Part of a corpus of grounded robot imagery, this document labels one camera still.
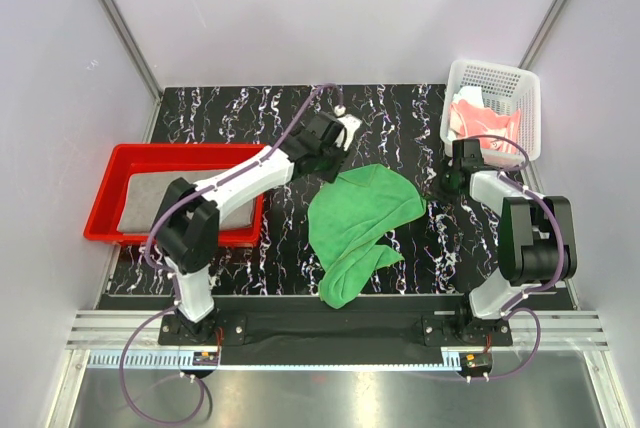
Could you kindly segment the green towel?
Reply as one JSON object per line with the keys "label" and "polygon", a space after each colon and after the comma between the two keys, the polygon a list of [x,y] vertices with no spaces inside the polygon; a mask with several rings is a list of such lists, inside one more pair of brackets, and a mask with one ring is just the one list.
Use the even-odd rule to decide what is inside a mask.
{"label": "green towel", "polygon": [[380,240],[425,212],[426,201],[414,184],[380,164],[343,172],[325,184],[308,208],[309,244],[323,270],[320,299],[341,309],[377,270],[403,261]]}

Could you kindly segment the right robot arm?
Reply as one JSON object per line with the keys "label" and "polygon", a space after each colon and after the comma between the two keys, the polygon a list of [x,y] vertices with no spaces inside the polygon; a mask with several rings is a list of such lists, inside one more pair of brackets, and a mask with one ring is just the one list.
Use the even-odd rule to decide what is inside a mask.
{"label": "right robot arm", "polygon": [[507,338],[507,319],[526,298],[545,292],[577,272],[570,201],[539,194],[492,167],[482,154],[483,135],[452,142],[451,166],[440,182],[449,197],[467,195],[499,218],[498,269],[465,293],[454,313],[424,323],[425,338],[482,344]]}

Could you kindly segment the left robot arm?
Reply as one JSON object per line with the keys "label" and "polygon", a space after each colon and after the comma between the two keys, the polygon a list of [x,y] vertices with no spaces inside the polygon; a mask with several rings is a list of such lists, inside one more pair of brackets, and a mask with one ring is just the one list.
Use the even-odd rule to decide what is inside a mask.
{"label": "left robot arm", "polygon": [[353,115],[319,113],[219,175],[195,183],[177,178],[169,184],[148,241],[163,253],[175,289],[175,316],[190,341],[203,344],[215,334],[209,265],[221,224],[263,193],[298,178],[316,175],[333,182],[361,124]]}

